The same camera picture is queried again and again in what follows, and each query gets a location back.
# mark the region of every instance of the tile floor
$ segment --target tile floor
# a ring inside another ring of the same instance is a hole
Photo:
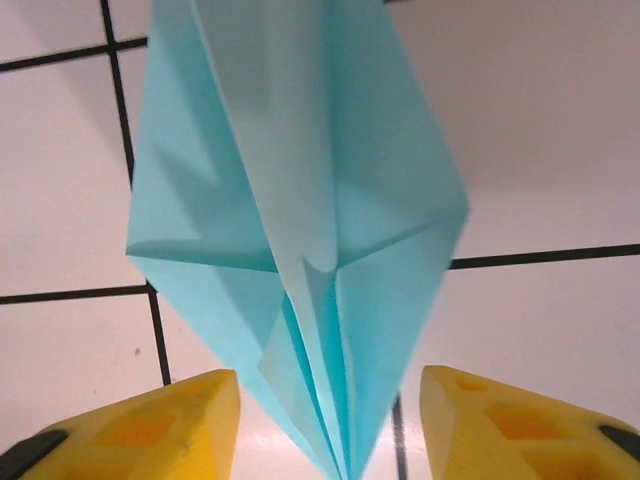
[[[0,450],[220,366],[123,253],[150,5],[0,2]],[[640,427],[636,2],[389,8],[474,211],[366,478],[430,478],[427,363]],[[243,393],[233,478],[303,476]]]

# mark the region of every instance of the black rubber tip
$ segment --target black rubber tip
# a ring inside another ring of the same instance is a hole
[[[611,425],[600,425],[598,430],[640,463],[640,435]]]
[[[49,430],[16,443],[0,455],[0,480],[19,479],[68,436],[65,430]]]

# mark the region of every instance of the yellow object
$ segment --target yellow object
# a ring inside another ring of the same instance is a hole
[[[235,373],[205,373],[46,428],[69,437],[20,479],[228,479],[239,418]]]
[[[640,460],[599,429],[633,437],[637,455],[629,425],[483,377],[425,367],[420,414],[434,480],[640,479]]]

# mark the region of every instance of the paper fold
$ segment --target paper fold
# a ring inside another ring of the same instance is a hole
[[[127,253],[329,478],[360,478],[464,224],[384,6],[155,0]]]

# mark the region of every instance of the black grout line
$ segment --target black grout line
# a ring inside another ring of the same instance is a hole
[[[63,292],[30,293],[0,297],[0,305],[17,303],[51,302],[56,300],[75,300],[79,298],[118,297],[149,293],[149,285],[130,285],[126,287],[91,288],[87,290],[67,290]]]
[[[12,70],[21,70],[24,68],[39,67],[49,65],[51,63],[66,62],[78,58],[93,57],[107,53],[106,45],[98,45],[95,47],[80,48],[68,52],[52,53],[51,55],[43,55],[40,57],[25,58],[0,64],[0,72],[10,72]]]
[[[123,40],[116,42],[115,48],[119,52],[131,50],[133,48],[144,48],[147,46],[147,37],[132,38],[131,40]]]
[[[574,248],[546,252],[515,253],[486,257],[458,258],[451,262],[450,270],[467,268],[500,267],[507,265],[527,265],[531,263],[566,262],[640,255],[640,244],[611,245],[607,247]]]
[[[396,397],[391,410],[393,419],[393,441],[396,446],[396,464],[398,466],[398,480],[407,480],[407,451],[404,443],[404,425],[402,421],[402,405],[400,394]]]
[[[100,0],[102,18],[104,20],[104,30],[107,36],[107,53],[111,63],[111,75],[113,77],[113,89],[116,94],[118,105],[118,116],[120,117],[120,130],[122,133],[122,143],[124,154],[127,160],[127,171],[129,174],[129,185],[133,182],[133,142],[131,141],[131,130],[129,129],[129,119],[127,117],[127,106],[124,101],[124,89],[122,87],[122,75],[118,63],[118,52],[115,49],[116,40],[113,35],[113,24],[111,13],[109,12],[108,0]]]
[[[114,48],[117,51],[126,51],[135,48],[144,48],[147,46],[147,37],[132,38],[116,42]],[[26,68],[41,67],[51,65],[52,63],[68,62],[70,60],[78,60],[81,58],[95,57],[109,53],[110,45],[96,45],[94,47],[78,48],[76,50],[68,50],[65,52],[57,52],[49,55],[41,55],[37,57],[23,58],[10,62],[0,63],[0,73],[11,72],[14,70],[23,70]]]
[[[615,258],[640,255],[640,244],[614,245],[609,247],[577,248],[573,250],[553,250],[547,252],[516,253],[488,257],[458,258],[451,262],[450,270],[473,268],[527,265],[531,263],[553,263],[570,260],[588,260],[597,258]],[[67,290],[59,292],[31,293],[0,297],[0,305],[14,303],[48,302],[71,300],[76,298],[100,298],[119,295],[138,295],[147,293],[148,285],[125,287],[91,288],[86,290]]]
[[[160,318],[160,306],[158,305],[158,294],[149,285],[149,307],[151,308],[151,319],[153,321],[153,333],[156,337],[156,348],[158,349],[158,362],[160,363],[160,374],[163,385],[171,384],[171,373],[169,372],[169,359],[167,357],[167,347],[164,343],[164,331],[162,330],[162,319]]]
[[[107,37],[107,53],[111,63],[111,75],[113,77],[113,89],[118,105],[118,116],[120,117],[120,130],[122,132],[122,143],[124,145],[124,153],[127,161],[127,169],[129,173],[129,185],[133,185],[133,142],[131,141],[131,130],[129,128],[129,118],[127,116],[127,107],[124,101],[124,88],[122,87],[122,75],[120,73],[120,65],[118,63],[118,50],[115,35],[113,34],[113,23],[111,21],[111,12],[109,11],[109,1],[100,0],[100,9],[102,10],[102,19],[104,21],[104,31]],[[128,45],[131,48],[146,45],[146,39],[133,40]],[[167,358],[167,347],[164,342],[164,331],[162,330],[162,318],[160,316],[160,306],[158,305],[158,294],[156,290],[147,281],[147,294],[149,298],[149,308],[151,310],[151,320],[153,322],[153,333],[156,340],[156,349],[158,351],[158,363],[160,365],[160,374],[162,383],[169,385],[171,383],[171,373],[169,371],[169,360]]]

